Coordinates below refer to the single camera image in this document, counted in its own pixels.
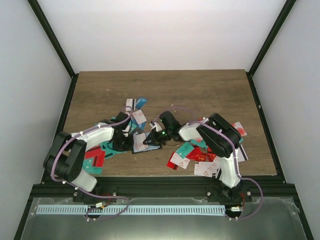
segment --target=white ventilation grille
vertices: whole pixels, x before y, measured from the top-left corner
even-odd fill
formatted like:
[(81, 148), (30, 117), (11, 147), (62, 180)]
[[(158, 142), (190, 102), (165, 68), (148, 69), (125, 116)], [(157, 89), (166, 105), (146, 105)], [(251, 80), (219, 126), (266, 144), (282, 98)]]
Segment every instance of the white ventilation grille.
[[(114, 215), (125, 206), (109, 205), (104, 209), (94, 209), (89, 215)], [(38, 205), (38, 215), (84, 215), (87, 205)], [(226, 208), (221, 205), (130, 205), (122, 215), (205, 215), (224, 216)]]

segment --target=perforated metal strip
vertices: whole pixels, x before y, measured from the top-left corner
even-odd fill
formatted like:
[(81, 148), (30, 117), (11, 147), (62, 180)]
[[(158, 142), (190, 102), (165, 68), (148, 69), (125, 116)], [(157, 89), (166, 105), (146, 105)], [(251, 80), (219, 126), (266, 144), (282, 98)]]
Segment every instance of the perforated metal strip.
[[(114, 215), (125, 206), (109, 205), (102, 210), (92, 210), (89, 215)], [(37, 215), (84, 215), (87, 205), (38, 205)], [(122, 215), (205, 215), (224, 216), (223, 205), (130, 205)]]

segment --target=white wall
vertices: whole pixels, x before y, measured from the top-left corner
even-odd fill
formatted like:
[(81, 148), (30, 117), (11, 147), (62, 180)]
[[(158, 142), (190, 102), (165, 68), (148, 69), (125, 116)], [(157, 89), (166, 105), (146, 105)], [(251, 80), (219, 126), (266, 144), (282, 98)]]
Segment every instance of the white wall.
[(26, 0), (0, 3), (0, 239), (12, 240), (42, 163), (70, 77)]
[(297, 1), (254, 76), (286, 179), (320, 239), (320, 1)]
[(78, 71), (249, 70), (285, 0), (39, 0)]

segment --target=black metal frame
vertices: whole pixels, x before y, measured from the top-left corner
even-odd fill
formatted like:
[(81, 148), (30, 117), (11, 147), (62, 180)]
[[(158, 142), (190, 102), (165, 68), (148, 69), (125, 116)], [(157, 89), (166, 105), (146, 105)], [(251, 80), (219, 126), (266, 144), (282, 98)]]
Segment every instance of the black metal frame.
[[(67, 114), (69, 111), (70, 103), (74, 94), (77, 79), (79, 74), (75, 74), (71, 67), (61, 45), (58, 42), (44, 12), (42, 11), (37, 0), (28, 0), (32, 7), (36, 17), (46, 32), (49, 40), (51, 41), (54, 49), (60, 57), (65, 69), (70, 75), (71, 83), (67, 93), (67, 97), (63, 106), (61, 117), (58, 122), (56, 133), (62, 131), (66, 122)], [(247, 72), (248, 82), (252, 91), (252, 95), (261, 119), (261, 123), (264, 129), (264, 133), (270, 148), (270, 152), (274, 161), (277, 175), (274, 176), (250, 176), (250, 178), (256, 180), (263, 190), (263, 194), (266, 197), (292, 197), (295, 205), (299, 208), (299, 217), (303, 224), (303, 228), (307, 239), (313, 240), (313, 236), (308, 225), (306, 216), (301, 206), (296, 188), (294, 184), (286, 183), (286, 179), (279, 162), (279, 158), (275, 149), (275, 145), (268, 128), (268, 124), (261, 107), (259, 96), (257, 94), (255, 84), (253, 81), (253, 75), (257, 71), (260, 63), (270, 48), (273, 40), (283, 25), (286, 17), (290, 13), (290, 10), (294, 6), (296, 0), (287, 0), (284, 4), (279, 16), (277, 17), (270, 33), (268, 34), (261, 50), (259, 51), (251, 69)], [(167, 198), (167, 197), (186, 197), (186, 198), (207, 198), (209, 202), (224, 203), (221, 196), (212, 194), (207, 196), (207, 192), (212, 191), (215, 187), (218, 187), (221, 183), (215, 178), (207, 177), (97, 177), (99, 192), (116, 192), (118, 196), (127, 196), (129, 198)], [(259, 189), (251, 182), (243, 183), (243, 189), (251, 192), (252, 197), (258, 197), (260, 195)], [(75, 201), (81, 201), (90, 203), (93, 199), (86, 195), (78, 194), (74, 197), (75, 189), (69, 185), (63, 185), (61, 183), (53, 182), (46, 172), (43, 174), (42, 183), (35, 184), (31, 190), (28, 202), (26, 204), (23, 216), (18, 226), (14, 239), (20, 239), (26, 224), (27, 216), (32, 204), (33, 198), (73, 198)]]

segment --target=wooden tabletop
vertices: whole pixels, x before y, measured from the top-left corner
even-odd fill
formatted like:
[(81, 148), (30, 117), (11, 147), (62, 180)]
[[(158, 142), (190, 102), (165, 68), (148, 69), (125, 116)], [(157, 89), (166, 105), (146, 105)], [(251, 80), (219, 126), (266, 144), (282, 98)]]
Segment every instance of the wooden tabletop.
[[(164, 70), (81, 72), (75, 87), (64, 131), (88, 129), (102, 119), (115, 117), (126, 99), (147, 98), (141, 109), (149, 121), (171, 106), (185, 107), (197, 117), (219, 113), (230, 123), (240, 122), (247, 132), (242, 143), (249, 160), (239, 164), (242, 175), (275, 175), (276, 169), (244, 70)], [(190, 113), (171, 111), (180, 123)], [(116, 154), (106, 159), (103, 176), (193, 175), (194, 161), (187, 169), (173, 170), (167, 162), (179, 146), (144, 153)]]

